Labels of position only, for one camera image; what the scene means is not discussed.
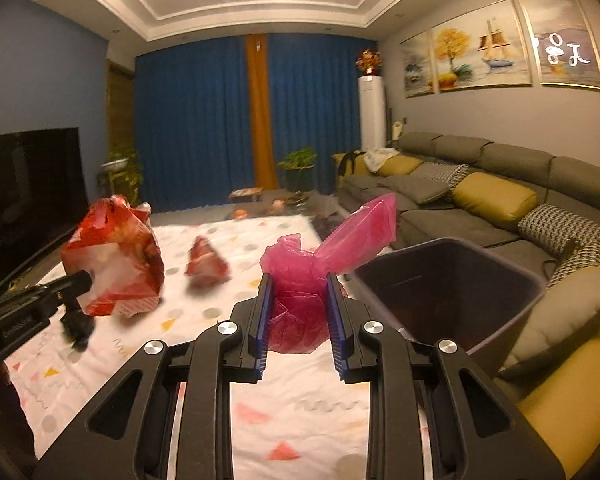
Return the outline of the red white plastic bag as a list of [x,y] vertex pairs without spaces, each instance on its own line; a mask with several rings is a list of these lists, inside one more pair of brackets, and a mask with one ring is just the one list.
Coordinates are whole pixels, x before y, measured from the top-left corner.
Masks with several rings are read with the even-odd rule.
[[89,316],[131,316],[156,310],[164,281],[151,206],[114,195],[94,203],[62,250],[65,272],[92,277],[78,303]]

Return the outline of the red foil wrapper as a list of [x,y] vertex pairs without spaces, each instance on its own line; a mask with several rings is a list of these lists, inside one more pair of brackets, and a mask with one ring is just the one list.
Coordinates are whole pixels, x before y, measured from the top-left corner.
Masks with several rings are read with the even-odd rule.
[[212,247],[207,237],[198,235],[188,252],[185,275],[193,288],[210,288],[230,279],[230,266]]

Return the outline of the pink plastic bag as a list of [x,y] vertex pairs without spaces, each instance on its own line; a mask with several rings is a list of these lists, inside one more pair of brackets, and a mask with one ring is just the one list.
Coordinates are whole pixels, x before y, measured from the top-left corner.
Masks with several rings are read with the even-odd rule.
[[313,250],[302,248],[299,234],[268,246],[260,259],[274,292],[268,348],[302,354],[319,347],[329,338],[327,275],[352,272],[395,240],[396,196],[388,193],[363,204]]

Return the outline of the black plastic bag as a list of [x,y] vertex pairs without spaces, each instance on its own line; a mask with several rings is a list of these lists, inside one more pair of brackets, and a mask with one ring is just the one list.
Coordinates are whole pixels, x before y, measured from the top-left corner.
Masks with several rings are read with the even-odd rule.
[[72,348],[84,352],[88,347],[88,341],[92,333],[94,333],[94,318],[84,314],[81,310],[67,310],[60,322],[67,340],[72,344]]

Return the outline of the dark grey trash bin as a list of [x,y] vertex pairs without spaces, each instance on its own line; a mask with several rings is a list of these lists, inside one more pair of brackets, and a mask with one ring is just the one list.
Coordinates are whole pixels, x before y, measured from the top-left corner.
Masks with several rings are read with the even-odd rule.
[[544,295],[534,273],[467,240],[442,237],[370,260],[353,296],[411,341],[454,341],[491,377]]

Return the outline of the potted plant on stand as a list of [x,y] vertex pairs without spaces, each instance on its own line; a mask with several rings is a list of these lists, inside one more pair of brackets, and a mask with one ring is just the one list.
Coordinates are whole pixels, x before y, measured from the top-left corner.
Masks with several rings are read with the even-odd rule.
[[123,196],[131,206],[138,205],[143,183],[143,165],[134,148],[117,148],[99,168],[97,184],[101,198]]

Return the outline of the near patterned cushion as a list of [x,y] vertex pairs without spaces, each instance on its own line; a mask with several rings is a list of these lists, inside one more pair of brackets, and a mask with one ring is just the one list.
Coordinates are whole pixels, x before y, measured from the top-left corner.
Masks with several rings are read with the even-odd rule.
[[574,272],[600,268],[600,224],[593,220],[542,204],[528,212],[517,229],[523,238],[539,245],[555,259],[548,287]]

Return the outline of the patterned cushion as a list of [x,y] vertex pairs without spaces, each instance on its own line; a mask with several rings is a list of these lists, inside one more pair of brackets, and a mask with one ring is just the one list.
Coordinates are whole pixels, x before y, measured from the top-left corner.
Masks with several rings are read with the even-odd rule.
[[555,259],[548,287],[574,272],[600,268],[600,224],[593,220],[542,204],[528,212],[517,229],[523,238],[539,245]]
[[462,182],[468,174],[470,174],[469,165],[442,164],[441,162],[423,162],[412,172],[413,177],[443,183],[450,190]]

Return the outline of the grey sofa cushion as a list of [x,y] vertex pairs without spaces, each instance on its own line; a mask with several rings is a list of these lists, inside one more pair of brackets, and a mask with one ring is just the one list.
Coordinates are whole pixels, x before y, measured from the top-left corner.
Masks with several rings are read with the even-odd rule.
[[431,204],[441,200],[450,192],[449,185],[444,182],[414,177],[410,174],[385,177],[378,184],[393,192],[400,193],[418,206]]

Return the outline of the far patterned cushion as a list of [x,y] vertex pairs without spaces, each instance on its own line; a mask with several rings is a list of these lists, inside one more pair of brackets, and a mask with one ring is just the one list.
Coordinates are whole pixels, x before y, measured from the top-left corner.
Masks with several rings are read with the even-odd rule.
[[423,162],[412,172],[413,177],[443,183],[450,190],[462,182],[468,174],[470,174],[469,165],[442,164],[441,162]]

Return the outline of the far mustard cushion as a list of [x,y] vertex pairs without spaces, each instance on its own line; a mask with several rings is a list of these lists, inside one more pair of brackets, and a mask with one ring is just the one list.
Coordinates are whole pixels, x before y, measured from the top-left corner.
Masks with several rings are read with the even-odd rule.
[[417,157],[404,154],[394,155],[388,158],[378,170],[381,177],[402,176],[402,174],[411,174],[424,161]]

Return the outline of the white cloth on sofa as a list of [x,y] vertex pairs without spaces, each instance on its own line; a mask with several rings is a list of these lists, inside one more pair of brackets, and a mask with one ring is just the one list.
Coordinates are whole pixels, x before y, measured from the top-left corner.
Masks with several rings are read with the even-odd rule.
[[395,148],[370,148],[364,152],[363,162],[369,172],[377,174],[385,162],[399,154]]

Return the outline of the left landscape painting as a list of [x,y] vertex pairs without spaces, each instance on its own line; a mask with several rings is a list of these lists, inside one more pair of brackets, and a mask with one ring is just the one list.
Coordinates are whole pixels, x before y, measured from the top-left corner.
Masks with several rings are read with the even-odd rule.
[[400,43],[404,96],[426,96],[434,92],[434,73],[428,32],[420,32]]

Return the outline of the sailboat tree painting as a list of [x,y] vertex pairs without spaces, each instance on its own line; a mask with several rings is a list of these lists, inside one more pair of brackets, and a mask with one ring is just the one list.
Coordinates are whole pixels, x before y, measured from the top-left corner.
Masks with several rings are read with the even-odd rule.
[[524,35],[512,0],[460,14],[430,29],[441,92],[532,84]]

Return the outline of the right framed painting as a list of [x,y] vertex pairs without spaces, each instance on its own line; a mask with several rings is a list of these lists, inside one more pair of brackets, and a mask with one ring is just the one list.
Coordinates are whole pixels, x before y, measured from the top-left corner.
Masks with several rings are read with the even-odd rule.
[[600,56],[580,0],[518,0],[540,85],[600,91]]

